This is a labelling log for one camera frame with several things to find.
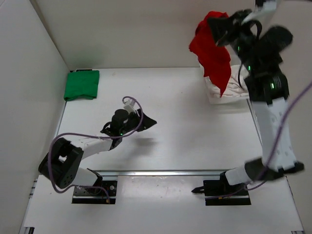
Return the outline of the red t shirt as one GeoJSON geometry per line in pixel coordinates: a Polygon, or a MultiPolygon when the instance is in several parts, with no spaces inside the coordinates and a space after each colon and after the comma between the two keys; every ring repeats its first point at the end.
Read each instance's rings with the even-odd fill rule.
{"type": "Polygon", "coordinates": [[[219,89],[220,97],[226,91],[231,77],[231,58],[225,47],[216,46],[208,19],[221,17],[228,18],[229,16],[225,12],[210,11],[198,24],[195,36],[189,45],[190,52],[197,56],[198,62],[204,68],[203,76],[208,77],[211,83],[219,89]]]}

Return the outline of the green t shirt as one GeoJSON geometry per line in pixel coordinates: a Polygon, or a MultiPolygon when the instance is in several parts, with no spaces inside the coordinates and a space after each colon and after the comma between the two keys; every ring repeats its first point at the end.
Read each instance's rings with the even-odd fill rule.
{"type": "Polygon", "coordinates": [[[71,72],[67,75],[64,100],[97,98],[100,73],[98,70],[71,72]]]}

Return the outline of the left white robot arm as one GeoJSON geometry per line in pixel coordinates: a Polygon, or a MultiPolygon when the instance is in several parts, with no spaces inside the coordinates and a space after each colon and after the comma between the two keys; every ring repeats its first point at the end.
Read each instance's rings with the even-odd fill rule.
{"type": "Polygon", "coordinates": [[[38,171],[47,179],[49,172],[57,187],[65,189],[74,181],[79,170],[80,162],[92,155],[113,150],[131,132],[142,132],[157,121],[148,117],[140,109],[128,112],[118,109],[100,131],[105,136],[95,138],[84,137],[76,142],[61,136],[53,143],[52,150],[41,161],[38,171]]]}

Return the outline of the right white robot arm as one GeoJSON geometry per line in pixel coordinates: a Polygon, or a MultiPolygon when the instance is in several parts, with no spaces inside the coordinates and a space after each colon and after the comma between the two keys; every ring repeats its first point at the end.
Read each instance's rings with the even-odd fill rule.
{"type": "Polygon", "coordinates": [[[246,68],[244,79],[249,100],[255,112],[262,142],[262,156],[243,166],[221,173],[222,195],[246,189],[252,182],[264,183],[304,170],[304,164],[293,153],[287,116],[289,86],[279,65],[281,52],[293,42],[292,33],[283,26],[272,26],[266,32],[252,10],[240,10],[229,16],[211,11],[202,20],[189,49],[203,66],[204,76],[224,94],[231,76],[232,47],[246,68]]]}

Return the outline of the dark table label sticker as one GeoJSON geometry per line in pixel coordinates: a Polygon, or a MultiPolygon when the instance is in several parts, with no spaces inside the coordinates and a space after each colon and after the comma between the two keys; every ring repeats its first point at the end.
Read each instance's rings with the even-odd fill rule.
{"type": "Polygon", "coordinates": [[[85,71],[92,71],[93,69],[77,69],[75,72],[85,72],[85,71]]]}

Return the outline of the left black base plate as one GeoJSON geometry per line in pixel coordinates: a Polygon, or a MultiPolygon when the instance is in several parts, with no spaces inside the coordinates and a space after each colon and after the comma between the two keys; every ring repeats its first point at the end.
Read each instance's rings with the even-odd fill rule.
{"type": "Polygon", "coordinates": [[[116,203],[117,196],[117,180],[104,179],[101,186],[102,189],[78,189],[74,188],[72,196],[72,204],[99,204],[113,205],[116,203]]]}

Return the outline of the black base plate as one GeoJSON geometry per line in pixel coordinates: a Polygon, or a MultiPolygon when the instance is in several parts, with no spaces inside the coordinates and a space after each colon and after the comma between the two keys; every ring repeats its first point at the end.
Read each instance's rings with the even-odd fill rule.
{"type": "Polygon", "coordinates": [[[243,184],[225,188],[220,180],[204,180],[206,206],[246,206],[251,205],[249,192],[243,184]]]}
{"type": "Polygon", "coordinates": [[[113,205],[116,203],[117,196],[117,180],[104,179],[101,186],[102,189],[78,189],[74,188],[72,196],[72,204],[99,204],[113,205]]]}

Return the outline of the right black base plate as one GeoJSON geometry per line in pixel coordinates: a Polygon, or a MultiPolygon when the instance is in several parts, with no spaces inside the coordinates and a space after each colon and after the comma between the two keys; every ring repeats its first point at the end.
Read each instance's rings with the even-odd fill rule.
{"type": "Polygon", "coordinates": [[[206,206],[246,206],[251,205],[249,192],[243,184],[225,188],[220,180],[204,180],[206,206]]]}

